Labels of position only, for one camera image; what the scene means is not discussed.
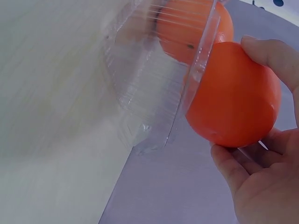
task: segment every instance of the white surface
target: white surface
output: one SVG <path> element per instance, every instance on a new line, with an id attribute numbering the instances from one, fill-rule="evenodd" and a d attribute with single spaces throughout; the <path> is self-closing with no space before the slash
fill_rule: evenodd
<path id="1" fill-rule="evenodd" d="M 299 1 L 298 0 L 283 0 L 284 5 L 276 6 L 273 0 L 240 0 L 249 4 L 254 4 L 257 7 L 263 7 L 266 11 L 271 12 L 279 17 L 299 26 Z"/>
<path id="2" fill-rule="evenodd" d="M 0 1 L 0 223 L 99 221 L 139 125 L 101 63 L 116 2 Z"/>

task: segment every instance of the orange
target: orange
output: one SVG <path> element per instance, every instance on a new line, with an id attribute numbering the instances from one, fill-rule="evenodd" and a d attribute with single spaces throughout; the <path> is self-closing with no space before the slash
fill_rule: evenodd
<path id="1" fill-rule="evenodd" d="M 274 72 L 252 61 L 240 44 L 216 43 L 186 118 L 196 133 L 215 144 L 247 146 L 273 128 L 280 88 Z"/>
<path id="2" fill-rule="evenodd" d="M 157 18 L 157 35 L 166 54 L 179 62 L 192 64 L 211 11 L 211 0 L 170 0 Z M 233 41 L 234 27 L 226 8 L 219 2 L 221 16 L 215 42 Z"/>

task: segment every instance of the gray floor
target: gray floor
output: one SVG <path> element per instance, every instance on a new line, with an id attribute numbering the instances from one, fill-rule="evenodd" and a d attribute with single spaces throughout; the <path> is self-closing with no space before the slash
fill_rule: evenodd
<path id="1" fill-rule="evenodd" d="M 235 40 L 244 34 L 281 39 L 299 49 L 299 29 L 239 1 L 227 4 Z M 283 86 L 276 126 L 295 127 L 292 98 Z M 117 182 L 100 224 L 234 224 L 229 190 L 215 169 L 208 143 L 186 121 L 165 149 L 137 156 L 134 150 Z"/>

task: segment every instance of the transparent plastic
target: transparent plastic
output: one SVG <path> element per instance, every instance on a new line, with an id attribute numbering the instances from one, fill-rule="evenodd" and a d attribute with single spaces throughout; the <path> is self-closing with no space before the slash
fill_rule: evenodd
<path id="1" fill-rule="evenodd" d="M 217 0 L 203 0 L 209 14 L 201 16 L 205 25 L 192 27 L 199 40 L 193 63 L 179 62 L 162 49 L 164 40 L 156 30 L 167 2 L 131 0 L 108 25 L 103 41 L 104 62 L 118 101 L 141 119 L 135 140 L 141 154 L 161 149 L 174 138 L 205 71 L 220 20 L 214 10 Z M 188 22 L 180 25 L 192 26 Z"/>

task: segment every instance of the hand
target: hand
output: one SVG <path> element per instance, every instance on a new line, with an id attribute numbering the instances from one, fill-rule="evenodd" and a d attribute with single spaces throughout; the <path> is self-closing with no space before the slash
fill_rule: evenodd
<path id="1" fill-rule="evenodd" d="M 299 125 L 299 53 L 277 40 L 245 36 L 242 47 L 257 63 L 267 65 L 293 94 Z M 240 224 L 299 223 L 299 129 L 273 129 L 252 146 L 212 146 L 213 160 L 227 181 Z"/>

